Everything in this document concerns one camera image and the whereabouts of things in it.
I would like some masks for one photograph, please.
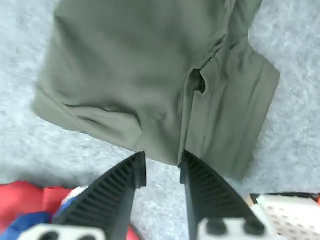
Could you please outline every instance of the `white plastic part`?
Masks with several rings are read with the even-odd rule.
[[[83,237],[91,236],[95,240],[106,240],[105,233],[94,227],[79,227],[53,224],[39,224],[23,232],[18,240],[40,240],[48,233],[57,233],[57,240],[80,240]]]
[[[247,234],[244,231],[245,220],[243,218],[225,218],[224,224],[227,228],[227,233],[222,236],[214,236],[208,234],[207,224],[209,220],[206,218],[198,225],[198,240],[286,240],[287,238],[279,236],[273,230],[266,227],[263,236],[254,236]]]
[[[257,202],[282,236],[289,240],[320,240],[320,207],[312,199],[261,195]]]

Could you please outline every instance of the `white perforated object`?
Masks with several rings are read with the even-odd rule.
[[[312,199],[261,195],[257,202],[288,240],[320,240],[320,207]]]

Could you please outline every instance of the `red fabric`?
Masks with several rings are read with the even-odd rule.
[[[53,215],[71,191],[59,186],[39,188],[26,181],[0,185],[0,233],[19,215],[36,212]]]

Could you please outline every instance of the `white object with holes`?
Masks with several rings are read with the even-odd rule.
[[[320,207],[312,199],[261,195],[257,202],[288,240],[320,240]]]
[[[57,238],[45,237],[53,233]],[[23,232],[18,240],[106,240],[105,233],[95,227],[39,224]]]

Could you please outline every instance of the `clothing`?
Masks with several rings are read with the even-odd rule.
[[[51,217],[72,189],[37,187],[26,181],[0,184],[0,234],[23,214],[47,212]]]
[[[85,187],[39,188],[25,181],[0,185],[0,240],[18,240],[21,233],[37,224],[49,224],[79,196]],[[126,240],[140,237],[128,227]]]
[[[279,72],[248,42],[262,0],[62,0],[33,109],[71,131],[241,179]]]

